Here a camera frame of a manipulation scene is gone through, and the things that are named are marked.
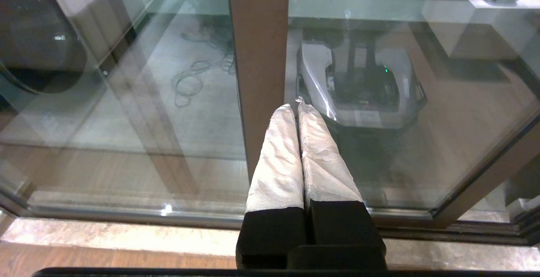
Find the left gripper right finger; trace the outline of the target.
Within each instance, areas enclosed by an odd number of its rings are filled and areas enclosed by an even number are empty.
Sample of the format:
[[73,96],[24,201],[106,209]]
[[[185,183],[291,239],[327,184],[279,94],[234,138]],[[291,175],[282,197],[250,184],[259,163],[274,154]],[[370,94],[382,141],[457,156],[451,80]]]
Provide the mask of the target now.
[[316,245],[368,246],[386,254],[386,245],[321,114],[298,104],[305,201]]

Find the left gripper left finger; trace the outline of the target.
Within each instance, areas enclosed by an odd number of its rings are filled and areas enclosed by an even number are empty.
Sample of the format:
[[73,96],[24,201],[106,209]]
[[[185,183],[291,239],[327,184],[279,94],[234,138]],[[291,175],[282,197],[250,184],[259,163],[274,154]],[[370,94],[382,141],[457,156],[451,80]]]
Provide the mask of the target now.
[[289,104],[270,118],[236,244],[239,269],[285,269],[307,243],[304,180],[295,113]]

